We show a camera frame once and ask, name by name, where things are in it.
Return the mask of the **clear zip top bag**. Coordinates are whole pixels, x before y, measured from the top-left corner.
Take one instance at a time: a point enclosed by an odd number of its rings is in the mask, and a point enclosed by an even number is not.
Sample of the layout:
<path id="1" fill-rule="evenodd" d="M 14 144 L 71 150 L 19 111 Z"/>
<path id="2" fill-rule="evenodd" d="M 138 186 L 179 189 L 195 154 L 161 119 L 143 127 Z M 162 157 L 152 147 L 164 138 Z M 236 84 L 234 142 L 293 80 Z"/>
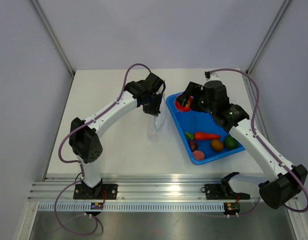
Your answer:
<path id="1" fill-rule="evenodd" d="M 160 113 L 158 116 L 152 116 L 149 120 L 147 127 L 147 137 L 151 142 L 156 142 L 160 137 L 163 125 L 166 120 L 167 107 L 166 101 L 163 97 L 162 103 L 160 105 Z"/>

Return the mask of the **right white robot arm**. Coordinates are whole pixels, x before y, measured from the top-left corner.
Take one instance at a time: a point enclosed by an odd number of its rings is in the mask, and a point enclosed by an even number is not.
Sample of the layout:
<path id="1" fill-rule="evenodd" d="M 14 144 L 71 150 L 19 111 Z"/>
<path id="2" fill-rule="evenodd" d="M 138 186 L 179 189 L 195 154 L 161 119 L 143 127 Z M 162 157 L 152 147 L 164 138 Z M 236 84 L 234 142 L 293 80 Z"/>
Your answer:
<path id="1" fill-rule="evenodd" d="M 266 176 L 259 183 L 259 195 L 271 208 L 278 209 L 300 192 L 307 199 L 304 186 L 308 171 L 302 165 L 294 165 L 258 133 L 254 118 L 239 105 L 230 103 L 227 89 L 219 80 L 211 80 L 204 85 L 190 82 L 187 88 L 176 97 L 175 104 L 189 107 L 190 110 L 208 113 L 214 122 L 235 138 L 252 156 Z"/>

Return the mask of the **brown orange fruit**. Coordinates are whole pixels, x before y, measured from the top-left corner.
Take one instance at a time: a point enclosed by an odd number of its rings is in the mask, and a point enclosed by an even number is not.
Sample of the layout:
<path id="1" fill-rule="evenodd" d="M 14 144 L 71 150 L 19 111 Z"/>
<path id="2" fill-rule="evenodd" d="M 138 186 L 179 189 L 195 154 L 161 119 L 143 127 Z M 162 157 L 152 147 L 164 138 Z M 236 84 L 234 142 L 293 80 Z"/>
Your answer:
<path id="1" fill-rule="evenodd" d="M 221 152 L 224 149 L 223 143 L 219 139 L 214 139 L 210 143 L 210 147 L 215 152 Z"/>

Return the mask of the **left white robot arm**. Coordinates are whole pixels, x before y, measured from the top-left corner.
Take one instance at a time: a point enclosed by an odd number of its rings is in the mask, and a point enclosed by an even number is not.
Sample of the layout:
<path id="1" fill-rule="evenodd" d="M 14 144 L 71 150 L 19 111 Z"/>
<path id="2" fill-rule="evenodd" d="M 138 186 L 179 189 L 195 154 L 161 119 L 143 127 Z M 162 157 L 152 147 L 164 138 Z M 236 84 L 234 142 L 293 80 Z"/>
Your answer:
<path id="1" fill-rule="evenodd" d="M 140 106 L 144 113 L 157 117 L 165 89 L 165 82 L 150 73 L 144 80 L 127 83 L 116 100 L 94 116 L 84 120 L 75 118 L 71 122 L 73 134 L 69 145 L 80 161 L 82 188 L 89 198 L 96 199 L 102 193 L 102 177 L 96 166 L 103 152 L 100 138 L 121 117 Z"/>

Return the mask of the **pink peach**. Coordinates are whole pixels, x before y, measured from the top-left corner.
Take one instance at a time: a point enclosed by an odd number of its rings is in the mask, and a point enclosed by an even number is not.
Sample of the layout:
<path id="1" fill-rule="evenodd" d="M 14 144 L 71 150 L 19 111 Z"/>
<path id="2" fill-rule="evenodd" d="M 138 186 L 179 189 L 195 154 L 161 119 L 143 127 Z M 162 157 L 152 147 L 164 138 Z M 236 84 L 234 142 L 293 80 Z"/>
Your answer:
<path id="1" fill-rule="evenodd" d="M 196 151 L 193 151 L 192 154 L 193 154 L 194 159 L 197 161 L 202 161 L 205 159 L 205 155 L 202 151 L 196 150 Z"/>

